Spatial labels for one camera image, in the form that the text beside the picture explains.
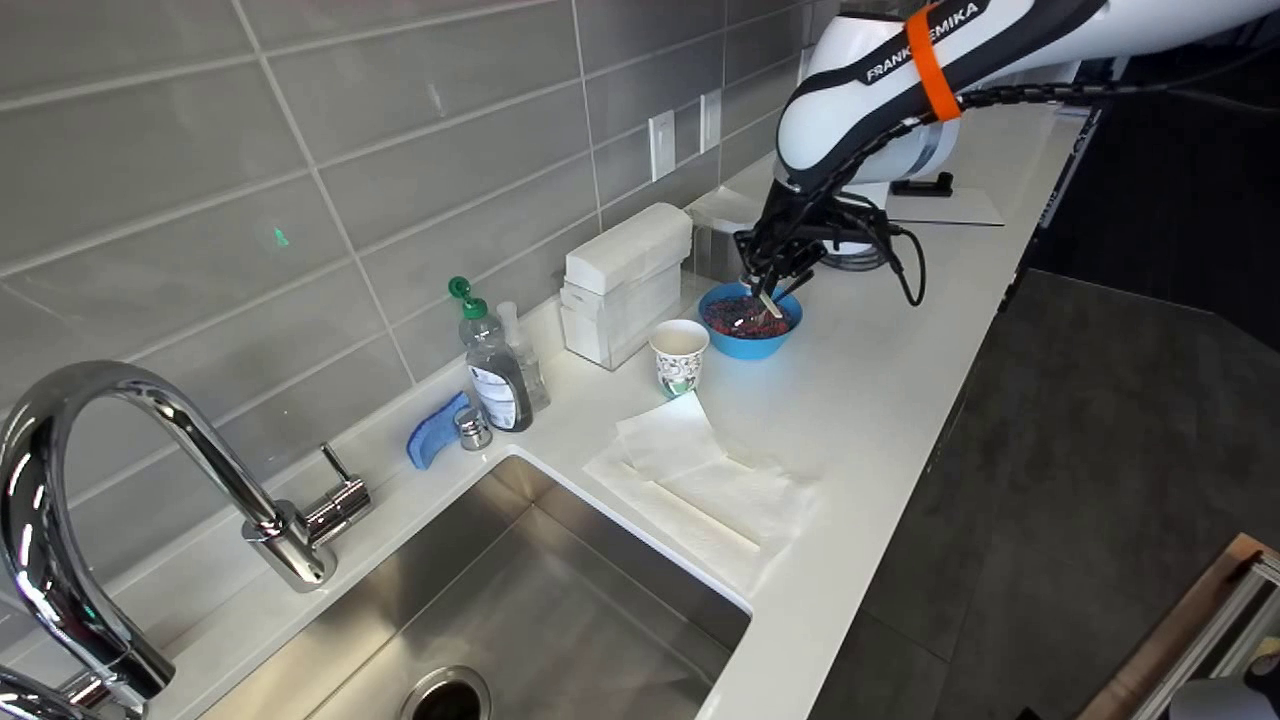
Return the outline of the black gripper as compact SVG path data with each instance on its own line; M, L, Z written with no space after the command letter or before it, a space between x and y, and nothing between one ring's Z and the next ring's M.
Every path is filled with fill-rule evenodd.
M781 278L799 278L830 238L847 235L853 211L846 205L773 180L759 215L736 235L746 285L773 294Z

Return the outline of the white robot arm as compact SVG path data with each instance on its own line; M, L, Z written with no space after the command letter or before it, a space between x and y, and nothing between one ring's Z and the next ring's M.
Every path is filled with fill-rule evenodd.
M1276 12L1280 0L929 0L907 18L836 17L781 113L764 215L739 242L756 294L799 286L832 238L884 242L877 205L847 182L907 177L891 156L966 106L1087 96L1087 83L1015 83L1015 72L1148 54Z

